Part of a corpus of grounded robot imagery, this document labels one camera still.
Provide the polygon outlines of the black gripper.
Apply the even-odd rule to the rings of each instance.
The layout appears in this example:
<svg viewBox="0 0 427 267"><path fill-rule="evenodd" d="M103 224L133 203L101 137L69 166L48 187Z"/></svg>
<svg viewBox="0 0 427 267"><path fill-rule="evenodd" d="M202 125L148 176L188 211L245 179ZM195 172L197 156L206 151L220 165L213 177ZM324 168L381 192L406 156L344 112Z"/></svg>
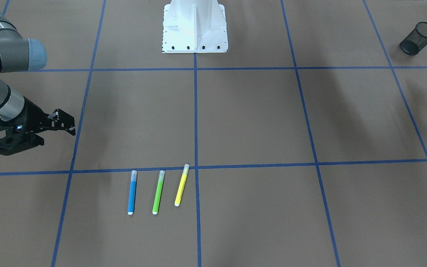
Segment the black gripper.
<svg viewBox="0 0 427 267"><path fill-rule="evenodd" d="M27 98L9 98L0 109L0 132L4 138L14 133L37 134L45 131L65 131L75 136L75 119L61 109L47 114Z"/></svg>

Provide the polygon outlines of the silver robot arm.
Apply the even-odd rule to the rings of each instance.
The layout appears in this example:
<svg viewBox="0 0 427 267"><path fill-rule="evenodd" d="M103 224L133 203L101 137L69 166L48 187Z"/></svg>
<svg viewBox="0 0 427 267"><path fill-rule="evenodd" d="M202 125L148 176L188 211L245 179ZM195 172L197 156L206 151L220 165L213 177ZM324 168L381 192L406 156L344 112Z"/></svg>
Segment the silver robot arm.
<svg viewBox="0 0 427 267"><path fill-rule="evenodd" d="M24 38L0 12L0 74L40 70L46 66L44 45ZM17 90L0 79L0 120L13 123L24 132L63 130L75 135L75 119L61 109L51 114L42 111Z"/></svg>

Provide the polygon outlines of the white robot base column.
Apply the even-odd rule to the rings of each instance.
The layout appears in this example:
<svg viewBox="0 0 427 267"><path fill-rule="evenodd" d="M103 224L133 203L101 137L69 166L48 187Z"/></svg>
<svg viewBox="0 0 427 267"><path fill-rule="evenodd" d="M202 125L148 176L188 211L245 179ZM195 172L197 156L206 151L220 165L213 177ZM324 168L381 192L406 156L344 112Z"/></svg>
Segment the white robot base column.
<svg viewBox="0 0 427 267"><path fill-rule="evenodd" d="M217 0L172 0L163 8L162 53L226 53L224 5Z"/></svg>

